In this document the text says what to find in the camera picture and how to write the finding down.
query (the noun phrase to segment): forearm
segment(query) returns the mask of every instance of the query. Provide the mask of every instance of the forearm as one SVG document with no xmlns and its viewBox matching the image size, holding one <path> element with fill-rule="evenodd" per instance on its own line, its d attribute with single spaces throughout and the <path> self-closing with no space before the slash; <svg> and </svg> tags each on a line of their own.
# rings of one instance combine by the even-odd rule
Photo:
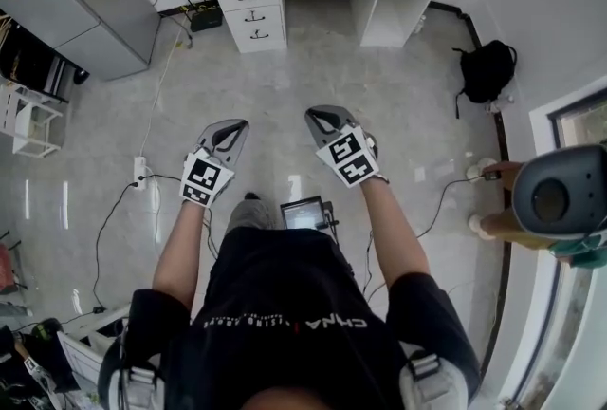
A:
<svg viewBox="0 0 607 410">
<path fill-rule="evenodd" d="M 185 202 L 160 256 L 152 289 L 173 296 L 191 309 L 198 281 L 200 239 L 205 209 Z"/>
<path fill-rule="evenodd" d="M 362 182 L 361 188 L 371 218 L 377 260 L 388 288 L 406 273 L 430 273 L 426 253 L 390 186 L 370 178 Z"/>
</svg>

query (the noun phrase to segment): power strip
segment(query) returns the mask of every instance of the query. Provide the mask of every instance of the power strip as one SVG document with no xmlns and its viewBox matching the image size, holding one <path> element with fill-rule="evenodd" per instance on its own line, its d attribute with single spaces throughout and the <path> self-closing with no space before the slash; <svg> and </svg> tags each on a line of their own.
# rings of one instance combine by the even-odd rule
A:
<svg viewBox="0 0 607 410">
<path fill-rule="evenodd" d="M 133 181 L 137 184 L 135 187 L 136 191 L 145 191 L 148 186 L 148 180 L 139 180 L 140 177 L 147 175 L 146 169 L 147 163 L 145 157 L 135 157 L 135 164 L 133 165 Z"/>
</svg>

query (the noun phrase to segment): backpack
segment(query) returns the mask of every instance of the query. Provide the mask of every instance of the backpack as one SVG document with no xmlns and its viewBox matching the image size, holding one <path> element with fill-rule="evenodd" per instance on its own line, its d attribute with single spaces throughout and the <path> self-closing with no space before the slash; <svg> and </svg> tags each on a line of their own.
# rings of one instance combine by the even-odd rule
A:
<svg viewBox="0 0 607 410">
<path fill-rule="evenodd" d="M 462 93 L 473 103 L 494 102 L 514 76 L 517 54 L 514 47 L 501 41 L 491 41 L 472 52 L 453 48 L 462 53 L 460 66 L 464 88 L 455 97 L 455 118 L 459 119 L 457 100 Z"/>
</svg>

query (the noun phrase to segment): tile floor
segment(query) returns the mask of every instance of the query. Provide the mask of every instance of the tile floor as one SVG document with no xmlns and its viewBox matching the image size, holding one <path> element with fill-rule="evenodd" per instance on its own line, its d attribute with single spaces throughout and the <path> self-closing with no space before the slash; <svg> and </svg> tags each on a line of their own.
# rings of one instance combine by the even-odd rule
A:
<svg viewBox="0 0 607 410">
<path fill-rule="evenodd" d="M 248 119 L 251 130 L 237 178 L 213 209 L 215 242 L 247 190 L 277 205 L 321 195 L 333 201 L 342 249 L 362 285 L 370 228 L 362 196 L 341 185 L 316 158 L 304 111 L 315 104 L 340 104 L 375 134 L 380 165 L 421 233 L 447 182 L 462 178 L 474 160 L 498 157 L 493 120 L 482 107 L 461 99 L 461 120 L 454 117 L 453 98 L 462 78 L 459 55 L 451 48 L 471 49 L 471 40 L 462 21 L 434 9 L 428 10 L 422 32 L 402 49 L 358 47 L 347 0 L 287 0 L 286 12 L 288 51 L 240 55 L 226 26 L 197 33 L 192 49 L 175 51 L 144 156 L 155 173 L 180 177 L 184 155 L 205 126 Z M 83 312 L 95 305 L 95 238 L 132 180 L 133 157 L 177 31 L 174 23 L 162 21 L 148 71 L 108 84 L 91 78 L 74 87 L 61 152 L 40 161 L 12 156 L 6 140 L 0 143 L 0 231 L 10 227 L 23 239 L 26 299 L 34 312 L 34 319 L 14 324 L 51 315 L 65 321 L 76 314 L 75 305 Z M 150 285 L 179 208 L 176 188 L 174 181 L 159 181 L 157 216 L 154 184 L 145 192 L 130 190 L 116 209 L 100 244 L 98 293 L 106 306 L 124 305 L 134 289 Z M 494 322 L 502 249 L 497 242 L 480 241 L 466 221 L 473 211 L 497 211 L 501 202 L 496 184 L 456 184 L 433 230 L 422 238 L 432 272 L 479 357 Z M 197 304 L 211 265 L 204 247 Z M 374 254 L 371 272 L 374 289 L 381 281 Z M 386 304 L 382 289 L 371 305 L 385 314 Z"/>
</svg>

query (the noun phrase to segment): gray floor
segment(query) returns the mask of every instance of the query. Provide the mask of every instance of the gray floor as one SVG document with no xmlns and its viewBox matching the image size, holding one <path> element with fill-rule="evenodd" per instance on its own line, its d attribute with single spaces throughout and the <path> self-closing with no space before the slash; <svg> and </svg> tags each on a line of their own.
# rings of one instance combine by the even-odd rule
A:
<svg viewBox="0 0 607 410">
<path fill-rule="evenodd" d="M 454 118 L 462 78 L 459 55 L 451 48 L 470 49 L 471 41 L 453 14 L 428 10 L 422 32 L 396 49 L 358 47 L 346 0 L 287 0 L 286 11 L 288 51 L 240 55 L 226 26 L 197 33 L 193 49 L 175 51 L 144 156 L 155 173 L 180 177 L 181 162 L 205 126 L 248 119 L 251 131 L 237 178 L 213 206 L 215 242 L 247 190 L 277 205 L 322 195 L 335 206 L 342 249 L 362 285 L 370 228 L 362 196 L 316 158 L 304 110 L 341 104 L 377 137 L 380 166 L 418 233 L 432 221 L 447 182 L 462 178 L 481 157 L 498 157 L 495 127 L 481 106 L 465 99 L 461 120 Z M 34 319 L 19 322 L 50 315 L 65 321 L 76 314 L 75 300 L 84 312 L 95 305 L 95 237 L 132 181 L 133 157 L 176 34 L 177 26 L 163 20 L 149 71 L 109 84 L 90 79 L 74 88 L 61 152 L 35 160 L 10 155 L 2 143 L 0 231 L 9 226 L 23 239 L 26 298 L 34 312 Z M 126 304 L 134 289 L 151 283 L 180 204 L 176 182 L 161 180 L 159 189 L 156 239 L 154 184 L 145 192 L 129 191 L 103 233 L 99 295 L 108 307 Z M 501 202 L 496 184 L 456 184 L 433 230 L 422 238 L 432 273 L 481 357 L 494 323 L 502 249 L 480 241 L 466 221 L 474 211 L 497 211 Z M 212 265 L 206 247 L 201 253 L 198 305 Z M 381 281 L 374 254 L 371 271 L 374 289 Z M 385 314 L 385 289 L 371 305 Z"/>
</svg>

